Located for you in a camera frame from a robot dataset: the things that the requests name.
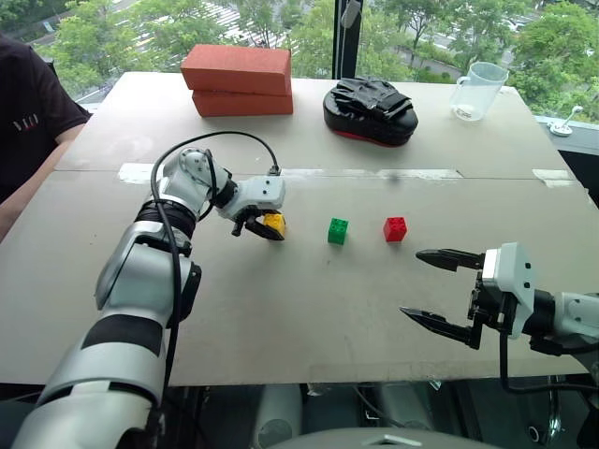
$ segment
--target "measuring cup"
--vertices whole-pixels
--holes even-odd
[[[462,120],[482,119],[504,85],[509,72],[492,63],[474,63],[468,75],[459,77],[458,87],[450,100],[451,110]]]

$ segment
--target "lego brick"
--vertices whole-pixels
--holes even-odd
[[[262,222],[264,226],[271,227],[279,234],[281,237],[285,236],[285,217],[281,213],[265,213],[264,221]]]
[[[345,234],[347,233],[347,225],[349,222],[340,218],[332,218],[329,225],[329,243],[343,245],[345,243]]]
[[[293,113],[291,95],[194,91],[192,99],[202,117]]]
[[[389,217],[385,220],[383,234],[387,242],[402,241],[408,232],[408,226],[403,217]]]
[[[181,64],[192,91],[291,95],[291,52],[196,45]]]

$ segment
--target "table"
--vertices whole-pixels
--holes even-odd
[[[0,244],[0,382],[44,383],[67,346],[97,317],[96,277],[149,191],[147,183],[123,182],[118,170],[124,162],[150,163],[151,154],[162,151],[155,142],[163,138],[166,144],[166,137],[156,132],[135,157],[129,144],[124,144],[123,153],[110,145],[106,154],[86,150],[98,149],[96,140],[102,135],[107,142],[131,142],[119,137],[126,131],[113,134],[119,128],[109,117],[116,122],[125,117],[113,109],[115,95],[125,94],[123,82],[135,85],[132,80],[137,75],[127,74],[117,84],[77,139],[75,151],[48,177]],[[174,77],[164,80],[170,89]],[[314,88],[323,84],[314,81]],[[337,142],[336,146],[321,144],[315,149],[307,145],[302,158],[296,154],[298,141],[313,136],[302,134],[305,128],[298,125],[305,100],[302,92],[309,92],[310,82],[302,80],[299,85],[304,90],[294,84],[299,106],[286,136],[276,137],[273,130],[268,134],[266,128],[260,133],[248,124],[265,126],[265,118],[232,119],[239,126],[227,126],[268,134],[269,141],[279,138],[295,146],[292,152],[282,144],[274,145],[277,152],[282,149],[282,166],[292,168],[285,174],[287,239],[269,242],[249,233],[234,238],[230,236],[232,223],[217,214],[197,228],[192,257],[204,275],[194,311],[182,323],[173,384],[497,377],[495,331],[485,329],[482,349],[474,351],[431,334],[398,312],[400,306],[415,307],[466,324],[475,273],[430,267],[414,257],[421,249],[477,252],[518,240],[532,258],[539,288],[596,290],[599,210],[576,181],[545,184],[534,177],[531,170],[535,167],[566,170],[542,138],[528,137],[534,140],[530,148],[538,152],[536,158],[506,151],[514,167],[480,167],[464,156],[467,147],[456,149],[461,156],[447,150],[440,163],[435,157],[442,155],[432,145],[378,149],[324,131],[320,134],[328,136],[328,142]],[[517,96],[510,98],[516,105],[520,101]],[[146,114],[148,106],[140,102],[137,108],[129,106],[130,113],[138,117]],[[167,104],[162,106],[170,110]],[[204,119],[193,110],[186,114],[189,123],[203,126]],[[423,113],[421,119],[429,121]],[[115,127],[106,132],[105,126]],[[500,161],[500,150],[493,148],[489,157]],[[244,178],[243,173],[268,167],[267,160],[261,159],[260,169],[256,168],[256,156],[265,157],[261,153],[253,152],[250,157],[245,149],[216,151],[219,164],[229,167],[223,154],[238,165],[237,180]],[[322,157],[316,160],[316,154]],[[529,168],[518,167],[518,161]],[[401,169],[375,171],[384,167]],[[402,171],[439,167],[453,167],[463,176],[431,178],[426,170],[422,176]],[[406,217],[409,227],[400,245],[388,245],[383,239],[384,219],[393,215]],[[349,220],[343,247],[326,243],[331,216]],[[582,370],[571,357],[531,352],[526,338],[511,343],[510,358],[510,374],[515,376]]]
[[[406,145],[393,149],[329,131],[322,100],[335,83],[293,80],[293,115],[201,118],[180,74],[126,73],[57,169],[149,164],[175,143],[225,129],[264,138],[286,168],[441,168],[466,178],[506,179],[533,179],[533,168],[567,169],[513,88],[502,89],[484,121],[467,123],[447,106],[454,86],[396,83],[412,97],[419,124]],[[247,138],[214,138],[207,145],[234,173],[262,173],[268,163],[259,144]]]

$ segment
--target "yellow lego brick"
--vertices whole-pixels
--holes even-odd
[[[285,236],[285,217],[282,213],[265,213],[263,224],[278,231],[282,237]]]

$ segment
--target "black t-shirt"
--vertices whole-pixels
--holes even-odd
[[[0,203],[43,164],[58,135],[88,119],[29,46],[0,36]]]

